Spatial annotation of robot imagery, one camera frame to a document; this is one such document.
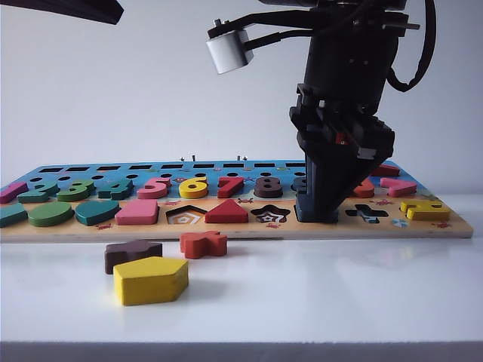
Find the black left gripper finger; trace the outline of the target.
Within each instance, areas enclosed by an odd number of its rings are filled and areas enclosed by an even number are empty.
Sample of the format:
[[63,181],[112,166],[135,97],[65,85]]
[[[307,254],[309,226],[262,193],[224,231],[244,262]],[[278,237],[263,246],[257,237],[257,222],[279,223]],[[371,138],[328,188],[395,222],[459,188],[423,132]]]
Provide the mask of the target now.
[[1,0],[1,4],[114,25],[124,13],[116,0]]

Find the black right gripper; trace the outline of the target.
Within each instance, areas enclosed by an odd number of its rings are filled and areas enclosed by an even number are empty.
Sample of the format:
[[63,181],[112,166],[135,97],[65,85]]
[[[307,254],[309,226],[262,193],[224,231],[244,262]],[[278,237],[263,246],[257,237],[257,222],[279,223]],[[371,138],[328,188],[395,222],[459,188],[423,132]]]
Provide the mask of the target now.
[[395,132],[356,104],[329,100],[307,84],[297,86],[297,104],[290,118],[306,157],[306,193],[321,188],[321,221],[337,222],[340,204],[379,164],[393,153]]

